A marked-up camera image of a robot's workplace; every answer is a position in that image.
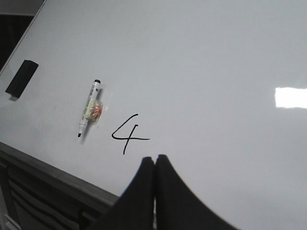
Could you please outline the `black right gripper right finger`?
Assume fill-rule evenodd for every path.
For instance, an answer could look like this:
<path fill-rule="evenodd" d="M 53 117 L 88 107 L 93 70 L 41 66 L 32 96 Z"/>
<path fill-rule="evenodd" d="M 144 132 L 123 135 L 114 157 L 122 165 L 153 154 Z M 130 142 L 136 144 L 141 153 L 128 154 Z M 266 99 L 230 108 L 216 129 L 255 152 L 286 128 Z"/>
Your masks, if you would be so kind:
<path fill-rule="evenodd" d="M 155 164 L 155 196 L 159 230 L 236 229 L 194 195 L 166 155 L 159 155 Z"/>

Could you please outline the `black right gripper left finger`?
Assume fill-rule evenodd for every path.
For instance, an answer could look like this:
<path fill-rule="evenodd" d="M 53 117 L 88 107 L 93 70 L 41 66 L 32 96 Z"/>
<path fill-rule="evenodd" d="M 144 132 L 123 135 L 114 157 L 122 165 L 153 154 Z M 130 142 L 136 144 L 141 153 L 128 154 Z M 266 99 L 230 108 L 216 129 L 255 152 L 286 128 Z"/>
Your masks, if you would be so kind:
<path fill-rule="evenodd" d="M 117 202 L 89 230 L 152 230 L 154 221 L 154 162 L 144 157 Z"/>

